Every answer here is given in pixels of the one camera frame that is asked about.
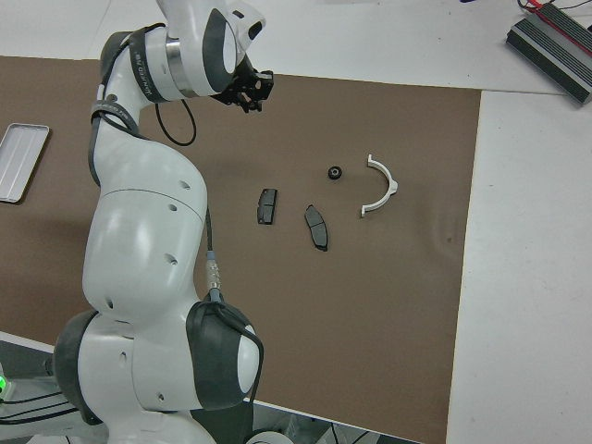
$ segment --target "brown cardboard surface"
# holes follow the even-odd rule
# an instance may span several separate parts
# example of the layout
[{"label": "brown cardboard surface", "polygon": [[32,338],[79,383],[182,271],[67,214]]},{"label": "brown cardboard surface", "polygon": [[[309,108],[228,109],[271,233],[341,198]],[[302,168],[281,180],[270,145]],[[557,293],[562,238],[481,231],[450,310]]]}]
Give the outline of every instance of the brown cardboard surface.
[{"label": "brown cardboard surface", "polygon": [[[80,281],[98,197],[87,167],[98,64],[0,66],[0,129],[53,131],[23,203],[0,205],[0,329],[53,343],[88,307]],[[261,114],[190,105],[198,140],[179,150],[208,185],[225,297],[265,344],[257,398],[444,442],[479,92],[277,76]],[[169,132],[191,136],[181,104],[162,115]],[[152,109],[141,128],[166,141]],[[387,189],[368,154],[400,188],[360,218]],[[337,181],[332,165],[343,169]],[[263,188],[278,189],[272,226],[256,221]],[[309,204],[327,223],[326,253],[305,224]],[[199,264],[200,294],[201,275]]]}]

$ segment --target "metal tray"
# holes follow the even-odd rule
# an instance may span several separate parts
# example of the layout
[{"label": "metal tray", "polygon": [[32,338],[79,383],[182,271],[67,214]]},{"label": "metal tray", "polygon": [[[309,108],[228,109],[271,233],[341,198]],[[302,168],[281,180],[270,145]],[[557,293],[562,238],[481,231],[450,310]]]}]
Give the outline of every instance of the metal tray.
[{"label": "metal tray", "polygon": [[49,127],[12,123],[0,142],[0,202],[18,202],[27,187]]}]

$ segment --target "black round object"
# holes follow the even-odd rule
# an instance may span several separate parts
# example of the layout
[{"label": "black round object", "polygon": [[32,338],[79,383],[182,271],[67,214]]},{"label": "black round object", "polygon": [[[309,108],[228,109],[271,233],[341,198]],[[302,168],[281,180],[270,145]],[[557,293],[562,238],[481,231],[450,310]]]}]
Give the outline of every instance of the black round object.
[{"label": "black round object", "polygon": [[339,179],[341,177],[341,173],[342,173],[341,168],[338,166],[332,166],[327,172],[327,174],[331,180]]}]

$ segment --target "white robotic arm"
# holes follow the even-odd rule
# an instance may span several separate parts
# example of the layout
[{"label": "white robotic arm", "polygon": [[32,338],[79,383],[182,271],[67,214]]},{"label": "white robotic arm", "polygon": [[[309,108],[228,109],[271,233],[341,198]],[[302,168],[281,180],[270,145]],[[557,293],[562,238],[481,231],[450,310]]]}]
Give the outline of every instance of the white robotic arm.
[{"label": "white robotic arm", "polygon": [[261,110],[273,74],[255,71],[246,50],[265,21],[242,2],[157,2],[166,26],[105,46],[89,153],[101,195],[83,271],[96,312],[71,320],[55,347],[60,388],[85,421],[107,425],[112,443],[212,441],[189,411],[240,403],[263,359],[253,327],[218,289],[197,297],[201,174],[143,138],[138,120],[147,105],[193,96]]}]

